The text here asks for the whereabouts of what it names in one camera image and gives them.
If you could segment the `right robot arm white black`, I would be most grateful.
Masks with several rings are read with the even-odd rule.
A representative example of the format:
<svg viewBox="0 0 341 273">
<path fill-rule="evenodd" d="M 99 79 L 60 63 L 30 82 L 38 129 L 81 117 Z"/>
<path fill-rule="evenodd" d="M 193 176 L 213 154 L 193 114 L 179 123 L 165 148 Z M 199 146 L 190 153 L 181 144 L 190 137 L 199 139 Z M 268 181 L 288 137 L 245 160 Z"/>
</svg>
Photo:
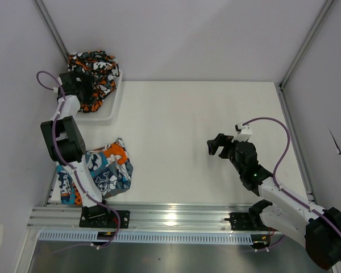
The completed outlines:
<svg viewBox="0 0 341 273">
<path fill-rule="evenodd" d="M 261 197 L 244 214 L 230 213 L 233 230 L 275 230 L 300 244 L 310 259 L 324 270 L 341 262 L 341 212 L 325 209 L 302 198 L 274 181 L 271 172 L 257 159 L 255 146 L 233 136 L 218 134 L 207 141 L 209 155 L 227 159 L 236 169 L 243 186 Z"/>
</svg>

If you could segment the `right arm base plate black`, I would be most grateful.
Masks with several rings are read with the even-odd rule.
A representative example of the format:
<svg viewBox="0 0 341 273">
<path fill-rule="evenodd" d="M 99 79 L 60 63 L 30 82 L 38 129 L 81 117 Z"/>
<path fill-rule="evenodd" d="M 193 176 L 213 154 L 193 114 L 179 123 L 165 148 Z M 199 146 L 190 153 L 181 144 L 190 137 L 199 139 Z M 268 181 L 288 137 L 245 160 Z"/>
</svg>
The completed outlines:
<svg viewBox="0 0 341 273">
<path fill-rule="evenodd" d="M 268 231 L 260 218 L 260 215 L 252 212 L 231 212 L 224 218 L 233 231 Z"/>
</svg>

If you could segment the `black orange camouflage shorts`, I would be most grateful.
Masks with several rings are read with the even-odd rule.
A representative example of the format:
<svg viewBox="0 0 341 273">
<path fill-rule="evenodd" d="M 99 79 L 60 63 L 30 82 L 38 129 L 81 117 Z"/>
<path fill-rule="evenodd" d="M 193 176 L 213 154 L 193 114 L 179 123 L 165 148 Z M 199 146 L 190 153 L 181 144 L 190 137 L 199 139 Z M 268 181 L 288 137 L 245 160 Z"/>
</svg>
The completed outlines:
<svg viewBox="0 0 341 273">
<path fill-rule="evenodd" d="M 119 64 L 115 56 L 103 50 L 74 52 L 68 55 L 68 72 L 80 72 L 95 77 L 95 96 L 98 101 L 92 107 L 82 107 L 80 112 L 94 113 L 99 110 L 103 100 L 116 91 L 115 80 L 119 77 Z"/>
</svg>

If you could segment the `blue orange patterned shorts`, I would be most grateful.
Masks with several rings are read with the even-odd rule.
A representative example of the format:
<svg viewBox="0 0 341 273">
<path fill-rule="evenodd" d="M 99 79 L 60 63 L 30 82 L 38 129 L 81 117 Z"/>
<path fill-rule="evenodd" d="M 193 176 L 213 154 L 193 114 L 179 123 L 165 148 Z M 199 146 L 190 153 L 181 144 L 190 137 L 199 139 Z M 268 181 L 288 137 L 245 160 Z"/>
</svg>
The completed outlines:
<svg viewBox="0 0 341 273">
<path fill-rule="evenodd" d="M 94 185 L 104 198 L 113 197 L 129 190 L 133 166 L 122 138 L 85 154 L 86 165 Z M 56 182 L 63 204 L 81 205 L 82 198 L 74 179 L 65 168 L 56 164 Z"/>
</svg>

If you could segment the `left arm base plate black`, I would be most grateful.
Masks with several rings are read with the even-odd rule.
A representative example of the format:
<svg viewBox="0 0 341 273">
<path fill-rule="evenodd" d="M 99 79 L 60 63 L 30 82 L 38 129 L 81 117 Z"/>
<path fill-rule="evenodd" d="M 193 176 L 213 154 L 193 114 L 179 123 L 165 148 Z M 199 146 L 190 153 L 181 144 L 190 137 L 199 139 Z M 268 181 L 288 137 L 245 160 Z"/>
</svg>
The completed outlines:
<svg viewBox="0 0 341 273">
<path fill-rule="evenodd" d="M 116 229 L 120 224 L 121 229 L 127 229 L 130 221 L 129 210 L 117 210 L 116 214 L 102 206 L 82 207 L 79 227 L 81 228 L 110 228 Z"/>
</svg>

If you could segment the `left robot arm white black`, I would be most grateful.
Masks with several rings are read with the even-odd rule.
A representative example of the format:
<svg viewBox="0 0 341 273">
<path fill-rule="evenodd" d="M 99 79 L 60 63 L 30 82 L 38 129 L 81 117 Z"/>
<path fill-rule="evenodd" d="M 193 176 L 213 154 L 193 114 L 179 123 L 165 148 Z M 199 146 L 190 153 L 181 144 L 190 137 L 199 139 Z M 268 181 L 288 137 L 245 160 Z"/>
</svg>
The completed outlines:
<svg viewBox="0 0 341 273">
<path fill-rule="evenodd" d="M 70 77 L 65 76 L 59 81 L 49 72 L 39 71 L 36 78 L 39 79 L 41 74 L 51 77 L 61 94 L 52 118 L 40 125 L 48 153 L 54 162 L 62 165 L 69 174 L 74 176 L 74 183 L 80 193 L 82 206 L 102 207 L 93 212 L 92 221 L 101 228 L 107 227 L 111 223 L 112 214 L 106 210 L 107 205 L 103 200 L 102 193 L 95 186 L 88 170 L 85 159 L 85 141 L 74 120 L 74 116 L 80 109 L 80 101 L 77 95 L 66 94 L 64 91 L 64 84 L 66 80 L 70 80 Z"/>
</svg>

